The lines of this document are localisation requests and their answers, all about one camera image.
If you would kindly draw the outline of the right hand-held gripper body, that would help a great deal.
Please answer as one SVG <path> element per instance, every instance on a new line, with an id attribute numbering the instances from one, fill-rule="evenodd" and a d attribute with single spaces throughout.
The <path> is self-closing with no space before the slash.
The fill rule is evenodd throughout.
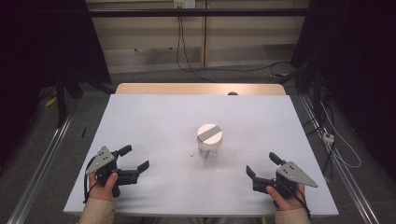
<path id="1" fill-rule="evenodd" d="M 293 197 L 299 184 L 312 188 L 318 187 L 318 184 L 293 161 L 281 162 L 280 167 L 276 169 L 275 178 L 257 177 L 254 172 L 251 172 L 251 180 L 254 191 L 267 194 L 266 188 L 271 186 L 284 199 Z"/>

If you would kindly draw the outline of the wooden wall strip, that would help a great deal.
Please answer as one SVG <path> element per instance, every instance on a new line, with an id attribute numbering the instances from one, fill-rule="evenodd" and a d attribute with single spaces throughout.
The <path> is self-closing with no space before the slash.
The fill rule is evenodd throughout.
<path id="1" fill-rule="evenodd" d="M 201 0 L 202 9 L 207 9 L 207 0 Z M 207 26 L 207 17 L 202 17 L 202 45 L 201 45 L 201 66 L 206 67 L 206 51 L 207 51 L 207 44 L 206 44 L 206 26 Z"/>

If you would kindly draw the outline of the white lid with grey handle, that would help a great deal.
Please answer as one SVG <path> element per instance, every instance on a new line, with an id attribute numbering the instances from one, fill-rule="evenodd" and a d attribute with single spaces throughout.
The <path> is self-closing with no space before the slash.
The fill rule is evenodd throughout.
<path id="1" fill-rule="evenodd" d="M 198 147 L 203 150 L 217 149 L 222 143 L 222 138 L 222 129 L 216 124 L 204 124 L 197 131 Z"/>

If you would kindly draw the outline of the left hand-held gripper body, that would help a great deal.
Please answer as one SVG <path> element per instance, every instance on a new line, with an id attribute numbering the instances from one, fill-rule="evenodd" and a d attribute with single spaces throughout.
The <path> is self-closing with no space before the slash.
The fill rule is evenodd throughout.
<path id="1" fill-rule="evenodd" d="M 105 184 L 112 173 L 118 174 L 118 180 L 113 187 L 114 198 L 120 196 L 120 186 L 132 185 L 137 183 L 139 172 L 136 170 L 121 170 L 118 168 L 117 160 L 120 157 L 119 150 L 110 152 L 106 146 L 101 147 L 97 154 L 89 161 L 85 171 L 85 197 L 89 197 L 88 176 L 95 173 L 97 180 Z"/>

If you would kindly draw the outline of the clear plastic jar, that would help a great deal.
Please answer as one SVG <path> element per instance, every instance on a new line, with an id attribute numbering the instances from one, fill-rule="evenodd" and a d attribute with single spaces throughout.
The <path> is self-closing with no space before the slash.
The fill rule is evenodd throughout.
<path id="1" fill-rule="evenodd" d="M 217 157 L 220 144 L 198 144 L 198 150 L 204 160 L 212 160 Z"/>

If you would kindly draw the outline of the aluminium rail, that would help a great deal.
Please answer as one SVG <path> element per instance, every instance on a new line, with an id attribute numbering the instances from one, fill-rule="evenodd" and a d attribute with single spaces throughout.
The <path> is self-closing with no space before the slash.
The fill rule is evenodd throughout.
<path id="1" fill-rule="evenodd" d="M 324 113 L 326 120 L 329 122 L 330 128 L 327 128 L 325 125 L 319 125 L 318 116 L 314 114 L 314 104 L 311 102 L 308 96 L 300 95 L 299 96 L 304 109 L 311 119 L 311 123 L 314 125 L 318 136 L 320 137 L 322 143 L 326 151 L 330 154 L 330 158 L 332 159 L 332 167 L 337 170 L 340 175 L 347 192 L 349 193 L 353 203 L 355 204 L 358 212 L 360 213 L 364 224 L 380 224 L 379 219 L 377 218 L 373 207 L 370 205 L 367 197 L 364 195 L 361 187 L 358 182 L 354 178 L 353 174 L 350 172 L 351 169 L 360 168 L 362 165 L 361 157 L 356 152 L 356 150 L 348 143 L 348 141 L 337 131 L 334 127 L 333 121 L 329 112 L 323 103 L 319 103 L 319 109 L 321 109 Z M 328 145 L 323 142 L 322 134 L 323 133 L 334 133 L 335 136 L 340 139 L 346 146 L 353 152 L 353 154 L 358 159 L 357 165 L 352 165 L 342 157 L 338 148 L 335 146 L 335 143 L 332 145 Z"/>
<path id="2" fill-rule="evenodd" d="M 34 119 L 2 177 L 0 224 L 25 222 L 72 118 L 73 114 L 59 121 Z"/>

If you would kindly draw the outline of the person's left hand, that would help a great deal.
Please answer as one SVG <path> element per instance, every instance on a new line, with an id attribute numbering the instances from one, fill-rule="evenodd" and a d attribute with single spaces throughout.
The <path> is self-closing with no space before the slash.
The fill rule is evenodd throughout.
<path id="1" fill-rule="evenodd" d="M 94 199 L 111 202 L 113 200 L 112 190 L 117 180 L 118 174 L 112 173 L 103 185 L 97 180 L 95 173 L 89 174 L 89 196 Z"/>

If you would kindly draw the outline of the black curtain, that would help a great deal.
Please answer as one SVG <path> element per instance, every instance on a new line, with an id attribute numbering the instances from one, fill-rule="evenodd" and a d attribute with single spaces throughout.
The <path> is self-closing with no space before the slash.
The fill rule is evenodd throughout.
<path id="1" fill-rule="evenodd" d="M 0 0 L 0 168 L 17 149 L 45 87 L 109 83 L 87 0 Z"/>
<path id="2" fill-rule="evenodd" d="M 291 64 L 313 62 L 371 155 L 396 180 L 396 0 L 309 0 Z"/>

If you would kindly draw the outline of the white board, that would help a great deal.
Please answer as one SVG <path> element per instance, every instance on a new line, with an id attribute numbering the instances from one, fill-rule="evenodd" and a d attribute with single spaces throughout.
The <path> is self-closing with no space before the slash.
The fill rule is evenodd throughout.
<path id="1" fill-rule="evenodd" d="M 198 129 L 220 126 L 217 157 L 204 160 Z M 133 150 L 118 166 L 149 168 L 134 185 L 123 186 L 117 213 L 148 217 L 265 217 L 275 211 L 270 196 L 252 189 L 248 165 L 259 177 L 272 178 L 274 152 L 294 161 L 318 184 L 306 188 L 312 216 L 335 216 L 338 210 L 322 176 L 291 99 L 278 96 L 115 94 L 87 154 L 106 146 Z"/>

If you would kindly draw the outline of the white wall socket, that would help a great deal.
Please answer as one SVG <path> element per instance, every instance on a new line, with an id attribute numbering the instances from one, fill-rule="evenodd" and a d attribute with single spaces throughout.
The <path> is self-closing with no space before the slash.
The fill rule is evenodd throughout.
<path id="1" fill-rule="evenodd" d="M 174 8 L 196 8 L 195 0 L 174 0 Z"/>

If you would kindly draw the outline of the person's right hand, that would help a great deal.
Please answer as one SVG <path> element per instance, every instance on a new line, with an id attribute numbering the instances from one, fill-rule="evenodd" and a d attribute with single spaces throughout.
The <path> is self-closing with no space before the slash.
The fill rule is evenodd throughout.
<path id="1" fill-rule="evenodd" d="M 275 200 L 279 211 L 287 211 L 306 207 L 306 200 L 304 195 L 304 185 L 299 184 L 295 195 L 290 199 L 284 199 L 273 187 L 266 188 L 268 194 Z"/>

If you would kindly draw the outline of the wooden table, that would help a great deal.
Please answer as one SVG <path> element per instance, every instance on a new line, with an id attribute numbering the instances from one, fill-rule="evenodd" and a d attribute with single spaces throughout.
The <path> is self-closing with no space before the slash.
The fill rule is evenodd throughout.
<path id="1" fill-rule="evenodd" d="M 279 84 L 121 83 L 116 94 L 285 95 Z"/>

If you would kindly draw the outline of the black horizontal bar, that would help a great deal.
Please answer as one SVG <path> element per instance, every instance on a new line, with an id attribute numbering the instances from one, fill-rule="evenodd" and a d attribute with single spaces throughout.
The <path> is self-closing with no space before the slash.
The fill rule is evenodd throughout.
<path id="1" fill-rule="evenodd" d="M 95 18 L 107 17 L 294 17 L 311 13 L 307 8 L 270 8 L 270 9 L 114 9 L 91 10 Z"/>

